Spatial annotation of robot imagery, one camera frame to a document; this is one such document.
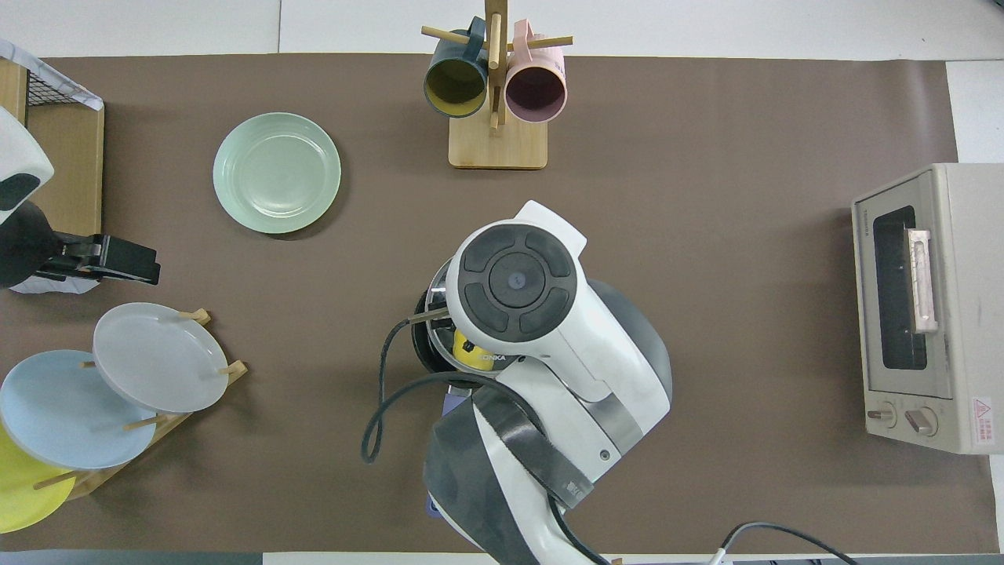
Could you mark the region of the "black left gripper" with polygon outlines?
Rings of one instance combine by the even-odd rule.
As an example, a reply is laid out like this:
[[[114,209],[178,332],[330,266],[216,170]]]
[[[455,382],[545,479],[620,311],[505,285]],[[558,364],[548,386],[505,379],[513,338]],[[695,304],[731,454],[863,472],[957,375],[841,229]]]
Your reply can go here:
[[[66,271],[40,269],[60,253],[73,257],[80,268],[152,268],[150,271],[121,273],[111,271]],[[1,225],[1,287],[19,285],[34,274],[51,280],[132,280],[158,285],[160,264],[157,251],[112,235],[61,235],[50,227],[46,215],[33,202],[26,202]]]

